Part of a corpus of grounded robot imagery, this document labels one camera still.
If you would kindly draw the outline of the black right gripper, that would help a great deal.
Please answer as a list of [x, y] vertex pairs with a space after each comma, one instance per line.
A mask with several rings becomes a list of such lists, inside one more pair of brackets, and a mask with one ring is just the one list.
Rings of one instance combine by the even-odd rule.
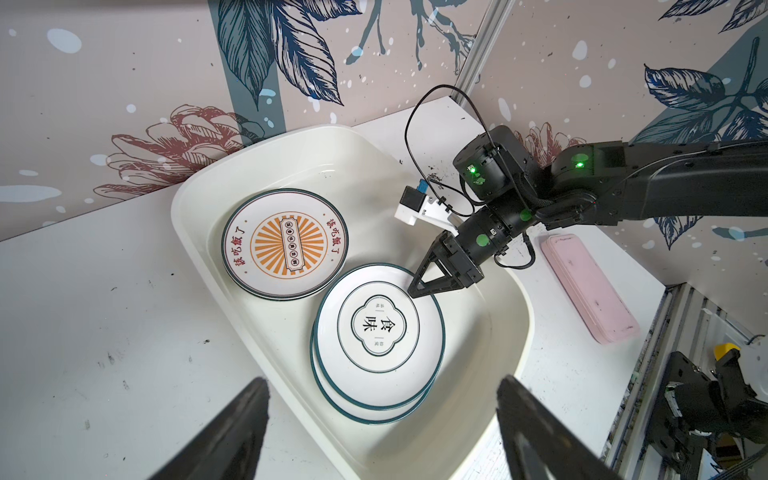
[[[530, 268], [536, 253], [527, 229], [534, 225], [533, 214], [524, 207], [485, 206], [457, 229], [457, 236], [438, 236], [420, 263], [407, 288], [413, 298], [469, 288], [484, 278], [481, 265], [492, 259], [510, 270]], [[521, 236], [529, 260], [521, 265], [503, 264], [508, 244]]]

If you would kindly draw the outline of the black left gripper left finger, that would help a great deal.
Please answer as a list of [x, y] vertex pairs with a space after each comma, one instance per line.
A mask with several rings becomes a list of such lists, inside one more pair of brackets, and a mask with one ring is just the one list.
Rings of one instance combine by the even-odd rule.
[[154, 479], [253, 479], [269, 420], [265, 379], [253, 379]]

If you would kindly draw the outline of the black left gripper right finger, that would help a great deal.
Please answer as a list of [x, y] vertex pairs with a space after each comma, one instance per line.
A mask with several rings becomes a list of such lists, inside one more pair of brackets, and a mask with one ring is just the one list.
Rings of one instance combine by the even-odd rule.
[[513, 479], [617, 479], [514, 376], [497, 389], [497, 419]]

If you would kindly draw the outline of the white black-line plate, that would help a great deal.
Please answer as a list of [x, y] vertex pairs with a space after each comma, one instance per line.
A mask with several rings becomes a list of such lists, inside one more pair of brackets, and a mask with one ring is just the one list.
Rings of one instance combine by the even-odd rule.
[[326, 402], [340, 415], [349, 420], [365, 425], [385, 425], [398, 422], [415, 412], [425, 402], [432, 389], [433, 382], [431, 382], [426, 387], [425, 391], [415, 400], [407, 402], [404, 406], [391, 409], [376, 410], [355, 405], [343, 398], [332, 388], [331, 382], [325, 377], [325, 374], [320, 368], [319, 355], [315, 344], [316, 328], [313, 327], [309, 340], [309, 358], [311, 360], [311, 370], [314, 381]]

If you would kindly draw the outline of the orange sunburst plate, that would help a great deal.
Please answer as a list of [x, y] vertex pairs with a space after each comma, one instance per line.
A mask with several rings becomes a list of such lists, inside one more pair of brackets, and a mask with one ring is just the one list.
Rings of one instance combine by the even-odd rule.
[[302, 189], [261, 192], [239, 205], [222, 232], [230, 278], [266, 300], [309, 297], [331, 283], [349, 250], [349, 230], [324, 197]]

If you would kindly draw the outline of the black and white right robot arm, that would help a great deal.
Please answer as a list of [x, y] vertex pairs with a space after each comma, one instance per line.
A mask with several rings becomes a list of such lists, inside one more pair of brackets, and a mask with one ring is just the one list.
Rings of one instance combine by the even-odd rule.
[[767, 143], [599, 142], [575, 145], [541, 166], [505, 126], [483, 133], [454, 158], [463, 186], [481, 204], [454, 232], [443, 231], [419, 265], [412, 298], [468, 288], [481, 266], [541, 224], [615, 226], [672, 216], [767, 214]]

